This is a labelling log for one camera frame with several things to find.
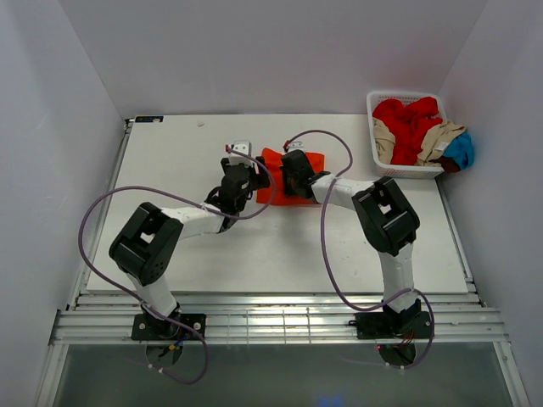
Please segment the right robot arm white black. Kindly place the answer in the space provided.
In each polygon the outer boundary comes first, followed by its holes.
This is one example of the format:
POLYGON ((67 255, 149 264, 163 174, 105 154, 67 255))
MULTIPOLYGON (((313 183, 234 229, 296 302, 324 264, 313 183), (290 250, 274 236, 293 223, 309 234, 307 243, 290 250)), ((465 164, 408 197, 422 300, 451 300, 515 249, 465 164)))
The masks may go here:
POLYGON ((321 250, 334 291, 356 311, 350 322, 357 337, 386 338, 410 335, 422 305, 414 287, 412 250, 420 220, 406 196, 390 177, 376 181, 353 181, 327 171, 315 172, 305 152, 295 149, 281 157, 285 193, 322 206, 321 250), (328 205, 354 211, 369 244, 377 251, 383 277, 383 301, 362 308, 341 292, 333 275, 326 247, 328 205))

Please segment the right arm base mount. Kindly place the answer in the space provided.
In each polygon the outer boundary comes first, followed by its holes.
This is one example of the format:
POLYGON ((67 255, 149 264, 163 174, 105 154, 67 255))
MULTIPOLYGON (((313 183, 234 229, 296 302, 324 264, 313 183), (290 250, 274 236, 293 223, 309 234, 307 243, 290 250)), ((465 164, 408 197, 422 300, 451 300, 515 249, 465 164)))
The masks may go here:
POLYGON ((358 339, 429 339, 434 326, 428 312, 423 311, 405 326, 394 326, 383 312, 357 313, 348 322, 358 339))

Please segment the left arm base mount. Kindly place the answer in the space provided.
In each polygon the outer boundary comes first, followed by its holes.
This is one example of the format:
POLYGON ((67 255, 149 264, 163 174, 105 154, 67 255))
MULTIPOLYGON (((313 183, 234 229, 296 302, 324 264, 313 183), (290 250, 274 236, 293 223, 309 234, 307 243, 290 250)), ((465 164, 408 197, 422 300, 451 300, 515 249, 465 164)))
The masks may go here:
MULTIPOLYGON (((184 326, 195 330, 202 337, 205 335, 206 315, 173 312, 171 318, 184 326)), ((135 315, 132 322, 131 340, 133 341, 173 341, 181 339, 197 340, 194 334, 184 327, 155 318, 148 313, 135 315)))

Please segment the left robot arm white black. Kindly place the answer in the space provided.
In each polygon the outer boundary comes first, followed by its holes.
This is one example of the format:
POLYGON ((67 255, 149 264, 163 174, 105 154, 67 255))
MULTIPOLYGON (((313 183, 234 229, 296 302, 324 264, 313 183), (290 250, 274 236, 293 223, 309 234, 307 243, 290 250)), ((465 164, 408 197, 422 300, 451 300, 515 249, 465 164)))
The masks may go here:
POLYGON ((136 288, 146 324, 167 339, 180 328, 179 304, 168 288, 165 272, 179 241, 228 231, 239 219, 253 192, 268 188, 271 177, 262 156, 255 161, 221 160, 224 176, 204 203, 162 209, 141 203, 109 248, 109 257, 136 288))

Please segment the orange t-shirt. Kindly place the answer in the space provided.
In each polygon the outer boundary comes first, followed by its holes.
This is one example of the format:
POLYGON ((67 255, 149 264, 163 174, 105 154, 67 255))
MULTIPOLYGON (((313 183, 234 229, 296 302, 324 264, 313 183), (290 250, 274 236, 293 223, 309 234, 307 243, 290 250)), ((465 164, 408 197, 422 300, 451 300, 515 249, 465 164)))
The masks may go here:
MULTIPOLYGON (((280 169, 281 157, 285 153, 279 153, 270 148, 264 148, 261 156, 266 161, 267 168, 271 174, 273 181, 275 182, 276 190, 273 190, 273 185, 268 188, 260 189, 257 191, 256 202, 258 204, 266 204, 271 202, 271 205, 275 206, 297 206, 297 205, 311 205, 316 202, 314 194, 312 198, 298 198, 287 197, 283 191, 283 174, 280 169)), ((329 172, 325 171, 325 156, 321 153, 306 152, 308 159, 311 162, 311 166, 315 172, 315 175, 311 178, 311 183, 316 181, 319 176, 328 175, 329 172)))

